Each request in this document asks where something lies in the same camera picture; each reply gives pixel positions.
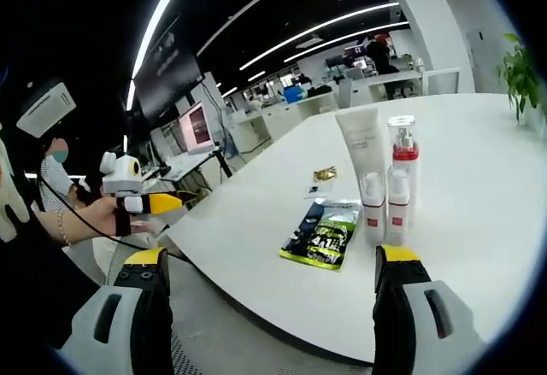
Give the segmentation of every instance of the white tube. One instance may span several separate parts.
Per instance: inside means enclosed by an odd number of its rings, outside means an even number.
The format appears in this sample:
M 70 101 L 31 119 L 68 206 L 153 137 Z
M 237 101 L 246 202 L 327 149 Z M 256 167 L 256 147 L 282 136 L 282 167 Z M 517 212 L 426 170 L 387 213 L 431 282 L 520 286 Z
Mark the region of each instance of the white tube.
M 337 114 L 336 121 L 348 146 L 359 183 L 359 192 L 363 197 L 367 173 L 377 173 L 385 180 L 384 149 L 378 124 L 378 109 L 364 108 Z

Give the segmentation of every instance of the bracelet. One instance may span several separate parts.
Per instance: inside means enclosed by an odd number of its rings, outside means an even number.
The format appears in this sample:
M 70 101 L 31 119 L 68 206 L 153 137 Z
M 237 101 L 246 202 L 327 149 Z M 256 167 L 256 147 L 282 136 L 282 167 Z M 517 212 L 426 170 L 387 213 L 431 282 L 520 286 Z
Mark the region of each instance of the bracelet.
M 70 247 L 72 244 L 70 241 L 68 241 L 67 234 L 65 234 L 64 228 L 62 228 L 62 216 L 65 214 L 64 211 L 60 211 L 57 213 L 57 224 L 59 225 L 59 232 L 61 233 L 61 238 L 65 242 L 65 244 Z

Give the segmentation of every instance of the potted plant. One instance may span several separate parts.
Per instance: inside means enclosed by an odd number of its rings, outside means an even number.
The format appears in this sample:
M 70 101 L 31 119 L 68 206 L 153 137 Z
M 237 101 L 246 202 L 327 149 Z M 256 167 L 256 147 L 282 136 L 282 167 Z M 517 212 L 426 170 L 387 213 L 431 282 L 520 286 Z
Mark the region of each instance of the potted plant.
M 503 64 L 498 66 L 498 77 L 507 82 L 509 103 L 516 106 L 517 122 L 521 121 L 523 114 L 525 123 L 541 132 L 545 119 L 540 102 L 540 82 L 532 57 L 516 35 L 505 33 L 505 38 L 515 43 L 515 50 L 503 57 Z

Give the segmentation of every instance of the green leaves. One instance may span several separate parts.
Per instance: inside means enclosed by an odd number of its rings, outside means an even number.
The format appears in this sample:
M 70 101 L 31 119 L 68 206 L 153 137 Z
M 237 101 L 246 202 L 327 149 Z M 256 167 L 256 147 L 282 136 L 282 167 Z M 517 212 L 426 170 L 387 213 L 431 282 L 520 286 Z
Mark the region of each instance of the green leaves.
M 515 51 L 507 52 L 503 57 L 502 65 L 497 67 L 497 77 L 507 82 L 509 104 L 516 105 L 516 120 L 519 121 L 527 100 L 533 108 L 540 103 L 538 77 L 533 67 L 532 57 L 521 39 L 513 33 L 505 33 L 504 36 L 511 42 L 515 42 Z

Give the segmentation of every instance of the face mask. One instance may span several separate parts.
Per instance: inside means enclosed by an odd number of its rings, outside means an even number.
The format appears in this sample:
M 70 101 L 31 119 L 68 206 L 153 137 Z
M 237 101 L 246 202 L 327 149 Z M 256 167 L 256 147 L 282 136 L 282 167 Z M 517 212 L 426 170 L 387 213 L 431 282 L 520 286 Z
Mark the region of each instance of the face mask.
M 51 154 L 53 155 L 53 158 L 59 163 L 63 163 L 68 157 L 67 151 L 54 151 Z

